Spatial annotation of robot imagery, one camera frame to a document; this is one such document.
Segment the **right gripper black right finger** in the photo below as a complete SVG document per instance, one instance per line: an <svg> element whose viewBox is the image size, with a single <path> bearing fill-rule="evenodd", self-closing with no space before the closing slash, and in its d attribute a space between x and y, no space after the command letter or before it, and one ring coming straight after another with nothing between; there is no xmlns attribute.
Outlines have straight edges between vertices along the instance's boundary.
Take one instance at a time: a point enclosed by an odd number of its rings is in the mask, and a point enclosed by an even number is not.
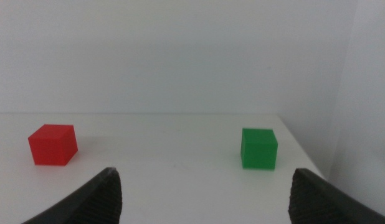
<svg viewBox="0 0 385 224"><path fill-rule="evenodd" d="M293 224L385 224L384 215L306 168L293 174L288 214Z"/></svg>

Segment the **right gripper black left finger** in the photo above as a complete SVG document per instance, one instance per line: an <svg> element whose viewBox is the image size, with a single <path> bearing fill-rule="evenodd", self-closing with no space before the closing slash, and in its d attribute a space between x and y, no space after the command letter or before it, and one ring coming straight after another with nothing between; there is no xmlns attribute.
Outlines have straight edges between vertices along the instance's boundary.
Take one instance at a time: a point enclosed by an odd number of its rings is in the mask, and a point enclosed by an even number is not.
<svg viewBox="0 0 385 224"><path fill-rule="evenodd" d="M118 224L121 211L120 176L114 167L107 167L66 198L26 223Z"/></svg>

